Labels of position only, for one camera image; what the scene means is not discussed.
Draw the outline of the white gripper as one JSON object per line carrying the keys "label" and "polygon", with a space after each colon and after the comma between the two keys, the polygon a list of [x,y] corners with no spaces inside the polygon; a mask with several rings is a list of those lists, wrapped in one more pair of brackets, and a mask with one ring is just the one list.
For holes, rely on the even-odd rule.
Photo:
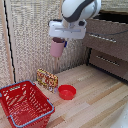
{"label": "white gripper", "polygon": [[86,33],[86,25],[86,21],[84,21],[83,26],[80,26],[79,22],[64,25],[63,21],[51,21],[49,23],[49,35],[54,37],[53,41],[56,43],[62,43],[64,40],[61,38],[83,39]]}

